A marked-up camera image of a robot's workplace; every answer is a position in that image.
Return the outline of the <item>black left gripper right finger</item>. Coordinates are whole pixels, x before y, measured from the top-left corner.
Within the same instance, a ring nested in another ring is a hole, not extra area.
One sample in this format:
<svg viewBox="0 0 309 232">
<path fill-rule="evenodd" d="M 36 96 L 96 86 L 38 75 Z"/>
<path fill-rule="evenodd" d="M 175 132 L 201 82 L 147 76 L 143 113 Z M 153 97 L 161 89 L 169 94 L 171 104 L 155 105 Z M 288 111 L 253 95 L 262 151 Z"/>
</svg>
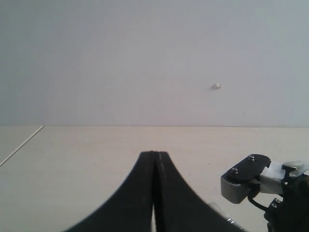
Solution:
<svg viewBox="0 0 309 232">
<path fill-rule="evenodd" d="M 154 216 L 158 232 L 242 232 L 187 184 L 167 152 L 156 152 Z"/>
</svg>

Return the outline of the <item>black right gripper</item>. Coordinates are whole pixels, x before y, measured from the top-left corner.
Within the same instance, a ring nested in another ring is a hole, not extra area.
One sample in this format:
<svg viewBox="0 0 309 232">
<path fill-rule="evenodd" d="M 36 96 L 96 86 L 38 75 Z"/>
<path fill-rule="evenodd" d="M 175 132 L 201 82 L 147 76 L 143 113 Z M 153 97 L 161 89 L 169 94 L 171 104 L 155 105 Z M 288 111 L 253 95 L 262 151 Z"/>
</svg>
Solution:
<svg viewBox="0 0 309 232">
<path fill-rule="evenodd" d="M 275 198 L 264 213 L 269 232 L 309 231 L 309 176 L 302 174 L 282 182 L 282 200 Z"/>
</svg>

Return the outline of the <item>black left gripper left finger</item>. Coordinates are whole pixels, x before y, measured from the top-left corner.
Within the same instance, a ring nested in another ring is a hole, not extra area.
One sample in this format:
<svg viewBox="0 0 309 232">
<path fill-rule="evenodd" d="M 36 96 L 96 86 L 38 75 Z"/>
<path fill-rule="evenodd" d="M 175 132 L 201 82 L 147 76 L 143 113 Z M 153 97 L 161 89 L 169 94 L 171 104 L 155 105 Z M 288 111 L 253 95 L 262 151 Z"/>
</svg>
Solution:
<svg viewBox="0 0 309 232">
<path fill-rule="evenodd" d="M 155 152 L 141 152 L 115 193 L 68 232 L 150 232 Z"/>
</svg>

